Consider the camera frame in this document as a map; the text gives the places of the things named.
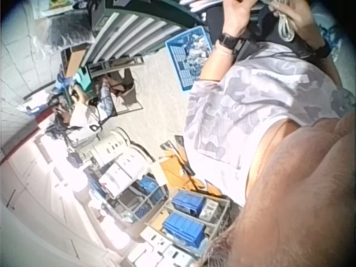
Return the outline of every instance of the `smartwatch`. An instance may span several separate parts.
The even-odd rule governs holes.
[[[222,46],[226,47],[227,49],[234,50],[239,41],[239,38],[233,37],[227,33],[222,33],[218,40]]]

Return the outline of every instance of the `blue plastic crate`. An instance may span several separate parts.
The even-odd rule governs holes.
[[[186,246],[194,248],[199,248],[204,240],[205,227],[204,224],[175,212],[163,222],[163,228],[168,233],[183,241]]]
[[[188,43],[193,34],[204,37],[206,46],[211,52],[210,38],[202,26],[189,29],[166,41],[166,47],[183,91],[190,90],[201,73],[201,68],[195,69],[186,62],[188,51],[184,48],[184,44]]]
[[[176,210],[187,213],[194,217],[199,217],[205,198],[194,193],[179,191],[172,199],[172,204]]]
[[[164,194],[162,188],[158,188],[156,190],[156,192],[154,192],[152,194],[152,196],[150,196],[150,200],[151,200],[152,204],[156,205],[164,198],[164,196],[165,196],[165,194]]]
[[[141,180],[137,181],[139,187],[141,188],[142,192],[147,196],[151,194],[153,191],[159,187],[157,181],[155,179],[150,178],[149,176],[142,177]]]

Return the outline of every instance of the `blue tray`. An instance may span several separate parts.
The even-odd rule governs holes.
[[[172,199],[173,207],[176,210],[194,217],[199,217],[204,203],[204,197],[184,191],[179,191],[178,194]]]
[[[204,224],[176,212],[169,215],[163,222],[163,228],[168,233],[184,242],[186,246],[194,248],[199,248],[201,242],[204,240],[205,227]]]
[[[212,44],[210,37],[208,37],[202,26],[189,29],[166,41],[166,47],[169,51],[171,62],[183,91],[188,91],[192,88],[193,83],[199,78],[201,72],[201,68],[197,71],[186,63],[188,51],[184,49],[184,44],[189,42],[193,34],[203,36],[206,46],[211,52]]]

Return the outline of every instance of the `gray camouflage t-shirt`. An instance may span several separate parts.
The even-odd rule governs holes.
[[[340,117],[353,99],[291,50],[261,43],[220,82],[197,81],[191,90],[184,143],[196,178],[208,181],[241,206],[257,146],[277,120],[310,125]]]

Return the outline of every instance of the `white rope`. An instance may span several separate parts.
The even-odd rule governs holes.
[[[271,4],[272,1],[280,2],[281,4],[289,4],[290,0],[261,0],[265,4]],[[279,16],[278,22],[278,34],[280,38],[285,42],[293,41],[295,32],[293,26],[290,24],[289,18],[280,12],[277,12]]]
[[[294,28],[290,25],[290,21],[285,14],[278,12],[279,22],[278,22],[278,33],[280,38],[285,42],[291,42],[294,39],[295,32]]]

